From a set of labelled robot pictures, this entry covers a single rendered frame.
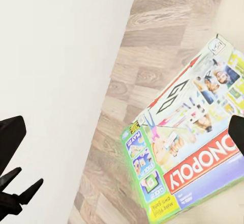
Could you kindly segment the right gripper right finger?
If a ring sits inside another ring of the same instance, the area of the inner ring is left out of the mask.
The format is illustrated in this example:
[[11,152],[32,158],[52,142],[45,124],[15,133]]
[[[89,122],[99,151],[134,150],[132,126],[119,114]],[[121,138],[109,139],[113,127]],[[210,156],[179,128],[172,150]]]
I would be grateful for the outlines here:
[[244,156],[244,117],[232,115],[228,134]]

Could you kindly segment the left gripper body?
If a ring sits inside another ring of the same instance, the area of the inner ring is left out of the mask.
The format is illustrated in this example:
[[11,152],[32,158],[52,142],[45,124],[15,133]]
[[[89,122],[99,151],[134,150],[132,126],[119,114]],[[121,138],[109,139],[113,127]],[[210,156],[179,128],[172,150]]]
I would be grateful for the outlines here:
[[[5,192],[1,192],[5,194]],[[21,204],[18,203],[17,199],[2,196],[0,193],[0,221],[2,221],[8,214],[19,215],[22,212]]]

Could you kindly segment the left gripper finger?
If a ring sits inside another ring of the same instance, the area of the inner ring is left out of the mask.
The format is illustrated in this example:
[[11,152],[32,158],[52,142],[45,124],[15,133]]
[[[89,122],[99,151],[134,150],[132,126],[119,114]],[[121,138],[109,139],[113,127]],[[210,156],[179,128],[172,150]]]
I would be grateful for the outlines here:
[[12,195],[7,195],[7,196],[17,199],[18,203],[21,205],[27,205],[30,202],[30,200],[32,199],[32,197],[39,190],[39,188],[42,186],[43,182],[44,182],[44,179],[41,178],[38,182],[33,184],[30,188],[28,188],[21,195],[12,194]]
[[[22,167],[15,168],[14,170],[10,171],[9,173],[5,174],[4,176],[0,177],[0,193],[7,187],[7,185],[21,172]],[[2,196],[6,195],[2,194]]]

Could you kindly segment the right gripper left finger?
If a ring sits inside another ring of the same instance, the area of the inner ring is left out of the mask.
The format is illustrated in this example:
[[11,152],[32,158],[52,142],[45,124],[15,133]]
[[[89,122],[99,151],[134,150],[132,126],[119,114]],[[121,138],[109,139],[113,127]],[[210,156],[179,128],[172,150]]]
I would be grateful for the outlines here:
[[0,121],[0,177],[25,136],[21,115]]

